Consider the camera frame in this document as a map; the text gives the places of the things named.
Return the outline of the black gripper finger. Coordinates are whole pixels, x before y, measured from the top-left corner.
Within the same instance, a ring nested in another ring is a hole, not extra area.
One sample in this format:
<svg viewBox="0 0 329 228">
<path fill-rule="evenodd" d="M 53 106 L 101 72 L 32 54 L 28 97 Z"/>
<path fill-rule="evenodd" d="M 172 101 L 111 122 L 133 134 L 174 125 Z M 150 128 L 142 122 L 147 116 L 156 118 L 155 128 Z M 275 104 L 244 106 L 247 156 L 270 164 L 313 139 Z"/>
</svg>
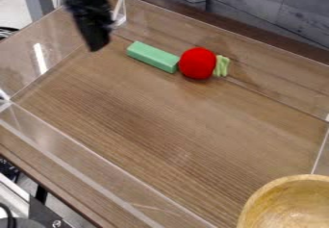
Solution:
<svg viewBox="0 0 329 228">
<path fill-rule="evenodd" d="M 111 41 L 115 23 L 108 0 L 63 0 L 63 3 L 73 17 L 88 50 L 99 51 Z"/>
</svg>

